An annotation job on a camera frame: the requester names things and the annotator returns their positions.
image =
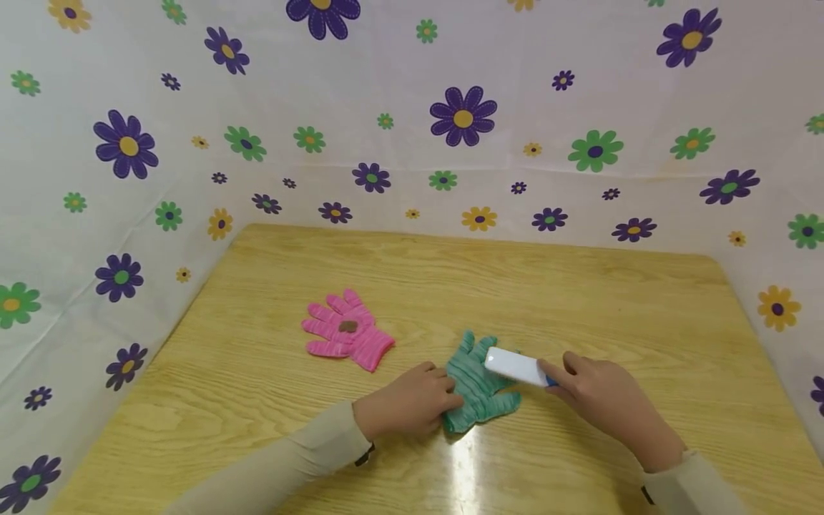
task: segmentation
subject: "purple flower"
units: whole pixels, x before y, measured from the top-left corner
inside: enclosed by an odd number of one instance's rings
[[[352,215],[349,214],[352,210],[342,206],[340,202],[335,202],[334,204],[324,202],[323,207],[318,208],[317,210],[321,212],[322,218],[325,218],[332,223],[348,223],[349,220],[352,219]]]
[[[289,0],[286,15],[292,21],[309,16],[309,32],[316,40],[326,37],[326,27],[339,40],[349,35],[343,18],[357,20],[360,16],[358,0]]]
[[[157,166],[157,156],[149,152],[154,148],[154,138],[148,133],[140,132],[140,120],[129,116],[129,123],[117,110],[109,111],[111,126],[97,122],[95,134],[106,141],[97,146],[97,158],[103,162],[114,161],[112,170],[115,176],[125,179],[129,171],[134,171],[138,179],[145,179],[146,166]]]
[[[229,36],[223,27],[218,27],[218,30],[206,27],[206,32],[210,39],[204,40],[204,44],[207,49],[214,52],[212,56],[214,62],[226,64],[226,69],[232,75],[237,75],[238,72],[246,75],[246,70],[243,67],[249,64],[249,56],[241,53],[243,43],[237,38],[229,40]]]
[[[160,76],[160,80],[166,87],[168,87],[172,91],[180,90],[180,83],[177,81],[177,77],[173,77],[171,73],[163,73]]]
[[[268,195],[255,193],[255,196],[252,197],[252,202],[255,203],[258,209],[263,209],[263,212],[266,214],[278,214],[278,212],[283,209],[277,200],[270,198]]]
[[[630,240],[637,243],[641,238],[649,238],[653,235],[653,229],[658,227],[658,224],[652,221],[652,218],[644,220],[630,218],[627,223],[616,225],[617,230],[612,232],[612,236],[618,236],[618,241]]]
[[[109,363],[109,366],[105,368],[105,372],[111,375],[105,382],[105,387],[114,386],[115,391],[118,391],[123,387],[123,383],[132,382],[134,373],[143,367],[143,358],[148,352],[148,349],[141,349],[139,344],[132,344],[128,350],[118,350],[117,361]]]
[[[575,76],[573,75],[572,70],[567,70],[566,72],[558,72],[558,75],[552,78],[552,87],[555,88],[556,91],[566,91],[566,88],[572,86],[572,80]]]
[[[604,200],[613,200],[617,199],[618,195],[620,195],[620,190],[618,188],[610,188],[601,195],[601,198]]]
[[[721,26],[721,18],[715,19],[718,12],[715,8],[701,19],[701,11],[690,9],[684,15],[684,25],[671,23],[664,29],[663,34],[669,41],[658,46],[658,55],[670,54],[667,58],[669,68],[678,66],[681,61],[685,68],[690,66],[699,52],[712,46],[713,39],[709,36]]]
[[[389,172],[381,170],[376,162],[372,163],[371,166],[366,166],[366,163],[362,162],[358,165],[357,170],[352,170],[352,175],[358,177],[355,179],[355,184],[363,186],[369,193],[373,191],[383,193],[384,188],[392,186],[392,183],[386,180],[389,179]]]
[[[48,402],[51,398],[51,388],[41,386],[40,388],[35,388],[32,390],[31,394],[26,397],[23,402],[26,403],[26,410],[37,411],[37,408],[42,408],[45,406],[46,402]]]
[[[498,110],[495,101],[480,102],[484,97],[484,90],[480,86],[473,86],[466,92],[466,98],[461,90],[450,87],[446,90],[447,104],[435,102],[429,108],[429,113],[437,122],[432,124],[432,134],[440,136],[447,134],[447,145],[456,147],[461,139],[470,147],[480,141],[478,133],[488,133],[495,128],[495,122],[486,119]]]
[[[57,470],[60,458],[49,460],[48,455],[40,456],[31,465],[19,466],[12,473],[12,482],[0,488],[0,513],[12,510],[19,513],[26,508],[30,500],[42,499],[49,492],[49,483],[60,477]]]
[[[106,258],[106,263],[109,268],[100,267],[95,272],[98,279],[103,279],[103,282],[97,285],[97,293],[109,293],[110,302],[117,302],[121,295],[127,298],[134,297],[135,287],[143,284],[143,277],[138,275],[140,263],[132,263],[132,256],[128,252],[123,254],[122,260],[112,254]]]
[[[707,204],[715,204],[719,200],[721,205],[729,204],[735,197],[746,197],[750,194],[750,188],[761,182],[758,177],[753,177],[755,170],[747,170],[741,175],[738,170],[730,170],[724,178],[715,178],[707,183],[706,190],[699,194],[707,197]]]
[[[558,227],[566,225],[568,216],[563,213],[561,208],[544,208],[541,213],[532,215],[535,220],[532,221],[533,227],[538,227],[538,231],[554,231]]]

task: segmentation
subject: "wood grain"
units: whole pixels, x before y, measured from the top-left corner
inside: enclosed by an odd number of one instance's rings
[[[374,374],[303,349],[307,304],[347,287],[397,339]],[[159,513],[337,400],[445,363],[467,328],[531,356],[574,349],[622,363],[753,513],[821,512],[821,467],[709,258],[254,225],[53,513]],[[366,467],[307,486],[281,513],[655,513],[630,454],[556,399],[518,389],[516,414],[458,440],[380,441]]]

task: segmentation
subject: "flower center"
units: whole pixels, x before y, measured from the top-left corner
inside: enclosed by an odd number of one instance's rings
[[[681,46],[687,50],[693,50],[701,43],[702,39],[704,39],[704,35],[697,30],[693,30],[684,36],[681,40]]]
[[[455,113],[452,117],[452,122],[460,127],[461,129],[466,129],[472,122],[475,120],[475,117],[472,116],[472,113],[466,109],[461,109]]]
[[[117,284],[126,284],[129,281],[129,272],[126,270],[120,270],[117,274],[115,274],[115,283]]]

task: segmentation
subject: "flower print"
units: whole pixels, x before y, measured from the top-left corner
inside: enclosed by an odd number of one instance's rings
[[[787,227],[792,229],[789,239],[795,240],[795,246],[799,249],[804,248],[804,246],[808,249],[814,249],[820,242],[824,242],[824,222],[818,219],[817,214],[806,217],[797,214],[795,220],[788,223]]]
[[[664,29],[664,37],[669,38],[658,46],[658,55],[667,55],[667,66],[674,68],[684,62],[689,67],[699,52],[706,51],[713,44],[710,37],[721,26],[721,18],[715,19],[718,8],[701,18],[701,11],[690,9],[684,14],[684,24],[671,23]]]
[[[813,134],[824,133],[824,113],[810,118],[810,121],[807,122],[807,132]]]
[[[645,218],[644,220],[630,218],[627,223],[616,225],[616,230],[612,232],[612,236],[618,236],[618,241],[630,240],[632,243],[637,243],[641,238],[652,236],[655,227],[658,227],[658,224],[653,223],[652,218]]]
[[[458,185],[458,176],[453,174],[449,170],[438,170],[434,174],[429,176],[429,185],[438,191],[449,191]]]
[[[237,38],[230,40],[223,27],[218,27],[218,30],[206,27],[206,32],[209,38],[204,40],[204,44],[214,52],[214,62],[225,64],[232,75],[237,75],[238,72],[246,75],[243,67],[249,64],[249,56],[241,53],[243,43]]]
[[[750,194],[750,188],[761,182],[758,177],[753,177],[755,170],[747,170],[739,175],[738,170],[730,170],[724,178],[715,178],[707,183],[706,190],[701,191],[699,196],[707,197],[707,204],[715,204],[719,200],[721,205],[729,204],[735,197],[746,197]]]
[[[11,288],[0,284],[0,329],[11,329],[15,322],[28,324],[29,313],[40,310],[40,303],[35,302],[39,296],[39,291],[26,289],[25,283],[14,283]]]
[[[302,21],[309,16],[309,33],[316,40],[326,37],[326,27],[339,40],[349,35],[347,20],[357,20],[360,16],[358,0],[289,0],[286,15],[292,21]]]
[[[352,219],[352,215],[350,214],[352,210],[341,205],[340,202],[335,202],[334,204],[324,202],[323,207],[317,210],[321,213],[321,218],[325,218],[332,223],[349,223],[349,220]]]
[[[189,271],[189,269],[183,266],[177,269],[175,276],[177,277],[178,283],[188,283],[189,279],[192,278],[192,273]]]
[[[24,409],[37,411],[38,408],[45,406],[51,398],[51,388],[46,388],[45,386],[35,388],[31,391],[29,396],[23,400],[23,402],[26,403]]]
[[[446,134],[447,145],[450,147],[456,147],[462,139],[466,145],[474,147],[480,141],[478,133],[488,133],[495,128],[495,122],[487,117],[498,110],[498,103],[481,103],[484,90],[480,86],[471,87],[466,92],[466,98],[456,87],[448,88],[444,96],[447,104],[435,102],[429,108],[429,113],[439,119],[432,124],[432,134]]]
[[[69,29],[75,34],[89,30],[91,14],[83,9],[82,0],[49,0],[49,14],[57,18],[61,29]]]
[[[232,232],[232,222],[234,218],[226,208],[214,210],[214,216],[208,218],[208,229],[206,233],[212,236],[212,241],[222,240],[227,233]]]
[[[578,171],[585,171],[587,168],[592,168],[595,173],[604,169],[604,165],[614,165],[618,161],[616,152],[624,147],[624,142],[613,141],[616,137],[616,131],[608,130],[601,136],[601,133],[596,130],[591,130],[587,133],[587,139],[576,139],[572,148],[572,152],[567,156],[570,161],[577,161],[576,168]]]
[[[558,75],[552,77],[552,87],[555,88],[556,91],[566,91],[566,88],[572,86],[573,79],[575,79],[575,76],[572,70],[561,70],[558,72]]]
[[[180,217],[181,213],[183,213],[183,210],[178,208],[174,202],[160,202],[160,207],[155,209],[157,215],[155,223],[163,227],[164,232],[168,232],[169,229],[177,231],[177,225],[183,223],[183,218]]]
[[[175,0],[162,0],[161,7],[166,11],[166,17],[175,22],[175,25],[186,25],[186,14]]]
[[[421,20],[420,25],[416,26],[418,31],[418,39],[421,43],[432,43],[438,37],[438,26],[432,23],[432,20]]]
[[[22,70],[17,70],[17,73],[12,74],[12,86],[16,87],[22,95],[35,96],[40,93],[40,83],[31,73]]]
[[[732,231],[727,235],[727,238],[734,246],[745,246],[747,244],[747,237],[741,231]]]
[[[538,143],[529,142],[523,146],[523,154],[527,157],[535,157],[543,152],[544,148]]]
[[[83,209],[86,206],[86,199],[80,196],[79,193],[67,193],[65,197],[63,197],[63,207],[69,210],[71,213],[82,213]]]
[[[620,195],[620,190],[618,188],[610,188],[601,195],[601,198],[604,200],[615,200]]]
[[[132,262],[132,256],[127,252],[123,254],[123,258],[118,258],[117,255],[110,255],[106,258],[108,268],[100,267],[95,272],[95,277],[102,282],[97,285],[96,291],[98,295],[109,294],[109,302],[117,302],[121,295],[126,298],[132,298],[135,294],[135,288],[143,285],[143,276],[138,275],[140,272],[140,263]]]
[[[145,179],[148,175],[146,166],[157,166],[158,159],[154,153],[154,138],[149,133],[140,132],[140,120],[129,116],[129,122],[117,110],[109,111],[109,122],[97,122],[94,131],[97,136],[106,141],[97,146],[97,158],[103,162],[114,161],[112,171],[115,176],[125,179],[133,171],[138,179]]]
[[[495,227],[495,219],[498,217],[497,213],[493,213],[489,208],[470,208],[469,211],[463,213],[462,224],[469,226],[470,231],[477,231],[480,229],[486,232],[490,227]]]
[[[366,166],[365,162],[360,163],[357,170],[352,170],[352,175],[357,177],[355,184],[363,186],[369,193],[383,193],[384,188],[392,186],[392,183],[386,180],[389,179],[389,172],[381,170],[376,162],[370,166]]]
[[[148,349],[141,349],[139,344],[132,344],[128,349],[117,351],[117,361],[109,363],[105,372],[111,377],[105,382],[106,388],[115,388],[115,391],[123,387],[123,383],[132,382],[134,373],[143,367],[144,358]]]
[[[381,113],[381,115],[377,117],[377,125],[381,129],[387,130],[395,127],[395,121],[389,116],[389,113]]]
[[[789,288],[779,289],[774,284],[767,291],[758,293],[758,300],[761,301],[758,314],[764,317],[766,327],[773,327],[780,333],[785,326],[795,325],[795,313],[801,311],[801,304],[790,301],[792,296]]]
[[[321,153],[321,149],[326,146],[323,141],[323,133],[315,132],[314,127],[298,127],[297,132],[292,134],[292,137],[297,140],[299,148],[305,148],[308,153]]]
[[[255,196],[252,197],[252,202],[255,203],[255,207],[263,209],[263,212],[266,214],[278,214],[283,209],[277,200],[268,195],[255,193]]]
[[[684,136],[675,138],[675,147],[670,148],[670,153],[675,154],[676,159],[686,156],[687,159],[695,159],[698,152],[707,152],[709,144],[715,140],[715,135],[710,134],[712,129],[707,127],[699,131],[696,128],[690,129]]]
[[[569,215],[564,213],[561,208],[544,208],[543,211],[535,213],[532,217],[535,219],[532,221],[532,226],[538,227],[538,231],[552,232],[558,227],[565,226],[566,222],[564,220],[569,218]]]
[[[48,455],[39,456],[29,466],[18,466],[12,473],[12,482],[0,488],[0,513],[12,510],[20,513],[29,501],[42,499],[49,492],[49,484],[60,477],[60,458],[49,459]]]

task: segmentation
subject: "white fabric backdrop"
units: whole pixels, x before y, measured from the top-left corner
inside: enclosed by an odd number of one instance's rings
[[[824,456],[824,2],[720,4],[7,2],[0,513],[45,513],[249,222],[711,255]]]

